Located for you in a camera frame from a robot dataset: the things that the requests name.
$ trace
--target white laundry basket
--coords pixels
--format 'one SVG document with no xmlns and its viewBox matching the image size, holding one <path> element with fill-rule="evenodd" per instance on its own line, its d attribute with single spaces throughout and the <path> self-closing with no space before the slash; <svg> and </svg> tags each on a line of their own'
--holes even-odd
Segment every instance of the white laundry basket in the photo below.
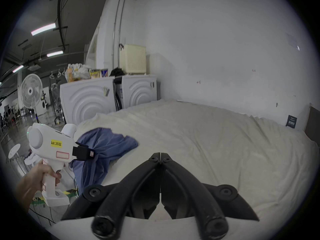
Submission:
<svg viewBox="0 0 320 240">
<path fill-rule="evenodd" d="M 146 47 L 126 44 L 120 51 L 120 68 L 126 74 L 145 74 L 146 66 Z"/>
</svg>

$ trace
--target white fan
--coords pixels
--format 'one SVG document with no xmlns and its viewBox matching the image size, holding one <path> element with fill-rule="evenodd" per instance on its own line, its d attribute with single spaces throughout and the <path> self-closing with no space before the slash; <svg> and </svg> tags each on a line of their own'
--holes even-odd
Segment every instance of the white fan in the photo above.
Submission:
<svg viewBox="0 0 320 240">
<path fill-rule="evenodd" d="M 23 106 L 28 109 L 35 110 L 35 117 L 38 122 L 36 106 L 41 100 L 42 95 L 42 82 L 40 77 L 36 74 L 29 74 L 23 80 L 20 89 L 20 97 L 22 99 Z"/>
</svg>

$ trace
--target ceiling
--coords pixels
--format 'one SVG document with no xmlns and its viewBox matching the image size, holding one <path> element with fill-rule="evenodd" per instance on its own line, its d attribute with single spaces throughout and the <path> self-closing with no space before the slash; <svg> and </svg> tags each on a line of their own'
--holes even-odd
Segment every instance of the ceiling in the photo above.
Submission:
<svg viewBox="0 0 320 240">
<path fill-rule="evenodd" d="M 41 66 L 36 71 L 23 68 L 23 76 L 35 73 L 41 76 L 57 71 L 68 63 L 83 63 L 85 45 L 89 44 L 100 20 L 106 0 L 61 0 L 61 25 L 65 44 L 62 56 L 44 57 L 47 53 L 63 50 L 59 30 L 48 30 L 35 36 L 31 31 L 56 23 L 58 28 L 58 0 L 30 0 L 22 16 L 12 32 L 4 60 L 0 68 L 0 97 L 4 97 L 17 89 L 17 73 L 13 74 L 17 65 Z"/>
</svg>

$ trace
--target white bedsheet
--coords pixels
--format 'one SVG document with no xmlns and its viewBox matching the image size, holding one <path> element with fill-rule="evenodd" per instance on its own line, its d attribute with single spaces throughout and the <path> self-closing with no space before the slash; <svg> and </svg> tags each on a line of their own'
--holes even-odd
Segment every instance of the white bedsheet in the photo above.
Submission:
<svg viewBox="0 0 320 240">
<path fill-rule="evenodd" d="M 260 239 L 291 217 L 319 165 L 319 148 L 304 132 L 217 107 L 160 100 L 97 114 L 78 126 L 74 139 L 97 127 L 139 142 L 112 166 L 103 185 L 120 182 L 155 152 L 168 153 L 199 181 L 234 186 L 260 218 Z M 257 238 L 251 224 L 247 239 Z M 224 239 L 239 233 L 241 226 L 233 223 Z"/>
</svg>

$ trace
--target screw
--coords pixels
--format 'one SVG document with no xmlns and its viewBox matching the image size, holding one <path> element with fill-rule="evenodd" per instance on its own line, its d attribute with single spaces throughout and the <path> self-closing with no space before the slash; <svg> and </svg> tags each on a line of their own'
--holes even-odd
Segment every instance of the screw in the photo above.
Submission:
<svg viewBox="0 0 320 240">
<path fill-rule="evenodd" d="M 92 225 L 91 225 L 92 232 L 101 237 L 106 237 L 110 234 L 112 234 L 112 231 L 114 230 L 114 226 L 111 223 L 110 220 L 107 218 L 96 218 L 94 219 Z"/>
<path fill-rule="evenodd" d="M 96 197 L 100 194 L 100 190 L 98 188 L 90 189 L 89 195 L 92 197 Z"/>
<path fill-rule="evenodd" d="M 169 162 L 169 161 L 171 161 L 171 159 L 170 159 L 170 158 L 168 158 L 168 157 L 167 157 L 167 158 L 165 158 L 165 159 L 163 159 L 163 162 L 164 162 L 164 163 L 167 163 L 167 162 Z"/>
<path fill-rule="evenodd" d="M 228 231 L 228 225 L 224 219 L 215 218 L 207 223 L 206 230 L 214 237 L 226 234 Z"/>
<path fill-rule="evenodd" d="M 150 158 L 149 158 L 149 161 L 151 161 L 151 162 L 157 162 L 157 161 L 158 161 L 158 158 L 156 158 L 156 157 L 150 157 Z"/>
<path fill-rule="evenodd" d="M 228 188 L 223 188 L 222 190 L 220 190 L 220 193 L 226 196 L 230 196 L 232 194 L 231 190 Z"/>
</svg>

